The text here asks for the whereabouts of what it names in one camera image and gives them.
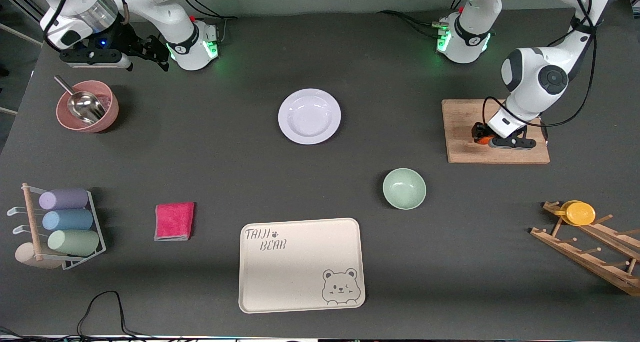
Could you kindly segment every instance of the pink towel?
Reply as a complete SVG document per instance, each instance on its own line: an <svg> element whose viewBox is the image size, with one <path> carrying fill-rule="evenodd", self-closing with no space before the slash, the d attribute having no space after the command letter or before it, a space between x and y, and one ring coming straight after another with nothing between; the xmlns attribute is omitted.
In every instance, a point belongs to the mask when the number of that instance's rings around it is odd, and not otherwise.
<svg viewBox="0 0 640 342"><path fill-rule="evenodd" d="M192 237L196 203L161 204L155 207L156 242L188 241Z"/></svg>

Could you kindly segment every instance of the bear face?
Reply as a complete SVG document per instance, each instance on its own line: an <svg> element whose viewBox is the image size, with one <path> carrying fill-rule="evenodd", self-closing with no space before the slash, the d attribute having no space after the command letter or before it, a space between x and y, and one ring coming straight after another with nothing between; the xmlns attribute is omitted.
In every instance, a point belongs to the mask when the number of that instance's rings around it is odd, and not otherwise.
<svg viewBox="0 0 640 342"><path fill-rule="evenodd" d="M358 272L355 269L347 269L344 273L334 273L331 269L327 269L322 276L324 278L322 298L327 301L329 306L356 304L361 296L361 289L356 282Z"/></svg>

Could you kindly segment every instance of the green cup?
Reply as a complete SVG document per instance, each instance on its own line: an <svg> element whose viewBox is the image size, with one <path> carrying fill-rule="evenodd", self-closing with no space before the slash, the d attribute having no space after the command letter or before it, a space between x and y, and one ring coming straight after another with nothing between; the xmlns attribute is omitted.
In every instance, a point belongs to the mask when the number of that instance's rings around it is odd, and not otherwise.
<svg viewBox="0 0 640 342"><path fill-rule="evenodd" d="M398 210L413 210L427 197L427 185L413 169L399 168L391 171L382 183L384 198Z"/></svg>
<svg viewBox="0 0 640 342"><path fill-rule="evenodd" d="M100 237L93 230L57 230L48 237L48 248L80 257L92 255L99 244Z"/></svg>

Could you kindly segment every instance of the white plate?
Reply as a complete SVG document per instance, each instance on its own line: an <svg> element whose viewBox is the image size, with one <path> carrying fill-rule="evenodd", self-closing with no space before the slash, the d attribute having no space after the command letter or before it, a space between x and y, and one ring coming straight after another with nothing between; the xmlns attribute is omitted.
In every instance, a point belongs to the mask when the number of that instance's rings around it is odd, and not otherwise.
<svg viewBox="0 0 640 342"><path fill-rule="evenodd" d="M320 89L302 89L288 96L279 109L282 133L301 145L327 141L336 133L343 115L338 101Z"/></svg>
<svg viewBox="0 0 640 342"><path fill-rule="evenodd" d="M365 298L355 219L256 223L242 229L242 312L358 308Z"/></svg>

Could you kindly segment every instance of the gray table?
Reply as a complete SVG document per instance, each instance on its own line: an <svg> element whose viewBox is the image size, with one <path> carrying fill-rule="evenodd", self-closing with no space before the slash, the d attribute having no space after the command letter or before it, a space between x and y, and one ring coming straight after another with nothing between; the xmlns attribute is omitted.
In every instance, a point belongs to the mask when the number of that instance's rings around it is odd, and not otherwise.
<svg viewBox="0 0 640 342"><path fill-rule="evenodd" d="M113 289L128 326L153 335L637 341L640 299L527 233L554 222L542 201L569 199L614 214L611 227L638 227L640 51L628 4L606 13L590 101L578 119L550 131L551 164L456 165L446 157L441 101L505 98L505 57L553 41L571 14L505 12L498 36L469 66L434 53L433 41L397 18L371 14L233 21L221 58L197 72L163 73L138 60L132 73L72 70L45 48L0 159L0 211L22 205L23 182L92 189L109 250L71 271L27 267L14 251L29 239L11 235L26 219L3 218L1 324L66 335L94 295ZM116 127L98 135L60 127L55 74L112 86L121 103ZM575 111L587 80L588 68L547 123ZM342 107L343 124L327 143L297 145L279 130L280 104L304 88L323 89ZM399 167L427 182L416 210L395 210L381 196L382 178ZM155 206L181 201L198 204L192 240L153 242ZM361 228L361 308L240 311L243 226L338 217ZM94 306L86 332L119 333L114 299Z"/></svg>

